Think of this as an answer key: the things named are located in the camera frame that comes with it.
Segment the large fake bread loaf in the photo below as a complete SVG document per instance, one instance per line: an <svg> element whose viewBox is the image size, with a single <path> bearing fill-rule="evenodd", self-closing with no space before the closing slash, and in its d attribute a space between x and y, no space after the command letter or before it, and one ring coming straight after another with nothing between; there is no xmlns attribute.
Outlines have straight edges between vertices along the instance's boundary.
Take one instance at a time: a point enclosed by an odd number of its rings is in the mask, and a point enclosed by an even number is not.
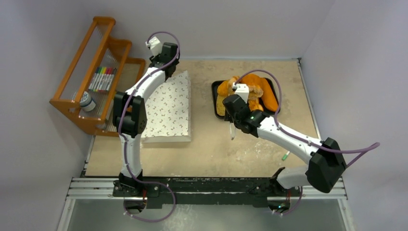
<svg viewBox="0 0 408 231"><path fill-rule="evenodd" d="M245 75L239 83L246 84L249 88L249 100L256 100L261 98L264 91L262 89L263 83L261 81L261 77L255 74L247 74Z"/></svg>

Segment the metal tongs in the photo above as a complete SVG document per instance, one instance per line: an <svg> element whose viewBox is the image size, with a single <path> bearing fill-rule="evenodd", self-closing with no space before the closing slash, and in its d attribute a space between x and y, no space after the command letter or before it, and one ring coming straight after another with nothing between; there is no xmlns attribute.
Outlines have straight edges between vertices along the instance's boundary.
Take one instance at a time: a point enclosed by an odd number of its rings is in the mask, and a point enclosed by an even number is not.
<svg viewBox="0 0 408 231"><path fill-rule="evenodd" d="M236 136L236 128L233 123L229 123L229 133L230 133L230 139L234 140Z"/></svg>

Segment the round fake bread bun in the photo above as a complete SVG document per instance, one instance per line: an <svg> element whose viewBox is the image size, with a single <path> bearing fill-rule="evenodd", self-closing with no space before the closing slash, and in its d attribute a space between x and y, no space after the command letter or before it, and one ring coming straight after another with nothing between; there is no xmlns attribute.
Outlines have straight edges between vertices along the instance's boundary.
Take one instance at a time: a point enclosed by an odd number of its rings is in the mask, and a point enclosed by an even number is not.
<svg viewBox="0 0 408 231"><path fill-rule="evenodd" d="M230 80L229 80L229 85L233 86L237 80L239 79L239 76L233 76Z"/></svg>

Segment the sliced seeded fake bread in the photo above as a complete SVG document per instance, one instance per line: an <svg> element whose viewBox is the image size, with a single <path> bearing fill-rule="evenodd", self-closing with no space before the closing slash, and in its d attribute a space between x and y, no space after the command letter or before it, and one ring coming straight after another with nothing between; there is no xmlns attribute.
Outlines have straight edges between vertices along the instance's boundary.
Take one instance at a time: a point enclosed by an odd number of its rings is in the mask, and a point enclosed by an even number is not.
<svg viewBox="0 0 408 231"><path fill-rule="evenodd" d="M218 95L216 100L216 113L219 116L225 116L225 106L223 105L223 100L226 96Z"/></svg>

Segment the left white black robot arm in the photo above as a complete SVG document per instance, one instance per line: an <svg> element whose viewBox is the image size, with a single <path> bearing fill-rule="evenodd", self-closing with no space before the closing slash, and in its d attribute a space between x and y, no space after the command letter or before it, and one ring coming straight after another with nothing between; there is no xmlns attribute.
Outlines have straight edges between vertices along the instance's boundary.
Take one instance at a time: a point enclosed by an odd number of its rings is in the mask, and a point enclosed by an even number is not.
<svg viewBox="0 0 408 231"><path fill-rule="evenodd" d="M150 65L140 80L114 97L113 125L116 126L123 148L123 165L119 184L132 197L143 192L140 162L141 135L147 126L146 102L154 91L166 82L179 63L179 45L165 42L150 58Z"/></svg>

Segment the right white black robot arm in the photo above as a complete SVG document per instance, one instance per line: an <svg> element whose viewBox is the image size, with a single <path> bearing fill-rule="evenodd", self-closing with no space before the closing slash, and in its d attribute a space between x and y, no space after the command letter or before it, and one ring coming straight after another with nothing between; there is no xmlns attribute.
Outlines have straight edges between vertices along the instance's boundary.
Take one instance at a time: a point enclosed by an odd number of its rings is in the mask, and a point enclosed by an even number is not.
<svg viewBox="0 0 408 231"><path fill-rule="evenodd" d="M277 170L270 183L274 195L281 196L295 186L312 186L322 193L329 193L345 171L345 160L334 139L321 141L282 123L276 125L274 118L267 113L250 111L249 106L236 94L225 98L223 105L237 129L277 144L304 161L304 166Z"/></svg>

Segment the white patterned paper bag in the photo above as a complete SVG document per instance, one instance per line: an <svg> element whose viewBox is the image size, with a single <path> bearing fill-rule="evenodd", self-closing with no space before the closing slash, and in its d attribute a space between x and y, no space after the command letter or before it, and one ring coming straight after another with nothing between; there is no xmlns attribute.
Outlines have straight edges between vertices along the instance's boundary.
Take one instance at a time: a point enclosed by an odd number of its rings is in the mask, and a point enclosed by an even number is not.
<svg viewBox="0 0 408 231"><path fill-rule="evenodd" d="M146 103L144 143L191 141L191 78L181 72L161 84Z"/></svg>

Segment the lumpy orange fake bread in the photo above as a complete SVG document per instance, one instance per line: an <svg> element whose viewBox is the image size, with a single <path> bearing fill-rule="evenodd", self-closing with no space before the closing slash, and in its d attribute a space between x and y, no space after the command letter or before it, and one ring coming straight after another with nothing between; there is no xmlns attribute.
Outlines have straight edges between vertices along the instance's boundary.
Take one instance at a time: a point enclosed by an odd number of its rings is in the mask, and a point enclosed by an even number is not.
<svg viewBox="0 0 408 231"><path fill-rule="evenodd" d="M234 94L232 86L229 85L229 80L223 81L217 88L218 95L229 96Z"/></svg>

